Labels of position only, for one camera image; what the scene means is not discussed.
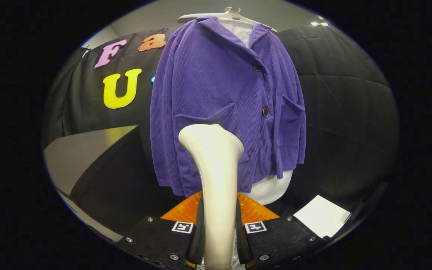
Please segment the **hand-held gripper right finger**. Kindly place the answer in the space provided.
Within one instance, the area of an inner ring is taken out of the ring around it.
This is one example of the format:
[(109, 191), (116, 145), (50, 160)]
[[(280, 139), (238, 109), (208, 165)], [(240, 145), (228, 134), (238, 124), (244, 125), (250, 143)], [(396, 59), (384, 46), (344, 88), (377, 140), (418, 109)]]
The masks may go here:
[(247, 270), (294, 270), (331, 240), (317, 236), (293, 215), (279, 216), (241, 193), (237, 199), (236, 247)]

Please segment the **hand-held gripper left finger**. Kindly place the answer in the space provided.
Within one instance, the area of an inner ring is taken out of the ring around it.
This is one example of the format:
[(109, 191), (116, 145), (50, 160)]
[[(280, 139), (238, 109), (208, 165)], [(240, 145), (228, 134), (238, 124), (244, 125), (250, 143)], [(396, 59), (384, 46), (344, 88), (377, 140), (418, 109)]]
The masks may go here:
[(204, 238), (203, 193), (197, 192), (161, 217), (142, 217), (115, 245), (153, 270), (194, 270)]

